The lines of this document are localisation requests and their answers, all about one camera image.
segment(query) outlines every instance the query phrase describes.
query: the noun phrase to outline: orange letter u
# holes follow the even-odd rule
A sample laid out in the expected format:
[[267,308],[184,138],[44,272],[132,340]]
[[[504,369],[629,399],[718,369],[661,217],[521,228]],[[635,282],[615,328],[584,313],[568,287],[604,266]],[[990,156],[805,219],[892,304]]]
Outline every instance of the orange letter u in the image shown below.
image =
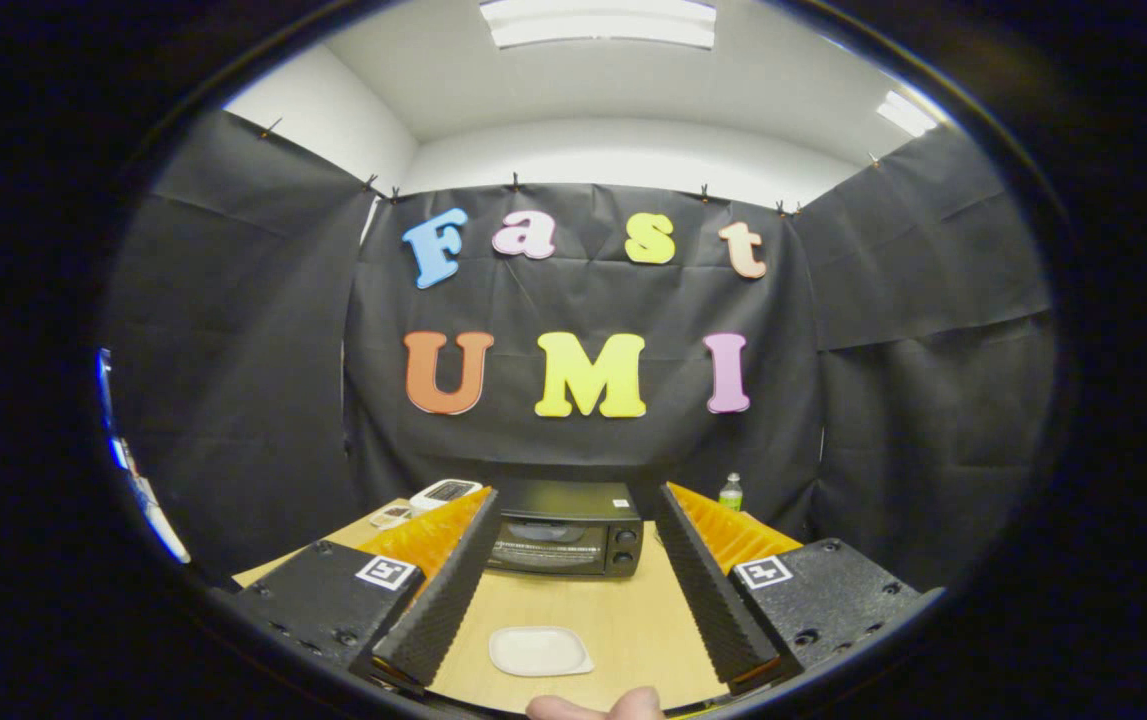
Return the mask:
[[404,336],[404,345],[409,349],[405,389],[413,405],[422,410],[458,415],[470,410],[479,401],[485,383],[485,350],[492,346],[492,336],[489,332],[459,334],[458,346],[462,347],[462,386],[457,392],[440,392],[435,384],[435,368],[445,343],[448,343],[448,338],[440,332],[409,332]]

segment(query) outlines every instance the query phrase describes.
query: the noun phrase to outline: pink letter i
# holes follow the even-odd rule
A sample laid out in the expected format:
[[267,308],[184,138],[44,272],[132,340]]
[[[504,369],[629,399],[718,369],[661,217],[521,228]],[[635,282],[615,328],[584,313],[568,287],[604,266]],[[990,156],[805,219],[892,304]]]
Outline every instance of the pink letter i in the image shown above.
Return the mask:
[[741,413],[751,406],[751,398],[742,393],[742,347],[746,337],[736,332],[709,334],[702,345],[710,347],[715,392],[707,400],[711,413]]

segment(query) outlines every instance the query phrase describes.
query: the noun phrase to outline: white ceiling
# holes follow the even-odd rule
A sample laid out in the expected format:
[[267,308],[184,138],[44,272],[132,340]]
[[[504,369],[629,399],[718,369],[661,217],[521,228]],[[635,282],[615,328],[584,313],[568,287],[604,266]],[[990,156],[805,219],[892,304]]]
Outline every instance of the white ceiling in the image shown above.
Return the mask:
[[327,41],[419,142],[559,118],[681,120],[869,163],[910,140],[899,84],[756,0],[715,0],[715,49],[569,41],[498,50],[477,0],[408,0]]

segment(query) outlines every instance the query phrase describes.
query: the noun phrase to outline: plastic bottle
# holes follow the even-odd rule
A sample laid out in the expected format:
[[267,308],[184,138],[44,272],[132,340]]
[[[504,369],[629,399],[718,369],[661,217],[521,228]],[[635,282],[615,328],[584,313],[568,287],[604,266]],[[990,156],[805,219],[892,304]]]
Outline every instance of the plastic bottle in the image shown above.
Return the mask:
[[742,510],[742,486],[739,484],[741,475],[729,474],[729,482],[720,488],[720,504],[729,510]]

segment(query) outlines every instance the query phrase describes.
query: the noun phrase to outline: yellow letter m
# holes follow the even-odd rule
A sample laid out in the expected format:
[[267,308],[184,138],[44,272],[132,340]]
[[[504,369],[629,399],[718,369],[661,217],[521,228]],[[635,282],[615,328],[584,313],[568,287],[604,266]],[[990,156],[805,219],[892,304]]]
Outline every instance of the yellow letter m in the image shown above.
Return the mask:
[[546,389],[533,407],[545,418],[568,418],[574,407],[564,398],[564,386],[574,393],[577,409],[590,415],[604,392],[600,414],[606,418],[638,418],[645,414],[640,400],[640,352],[645,338],[615,334],[592,363],[572,332],[546,332],[537,338],[546,351]]

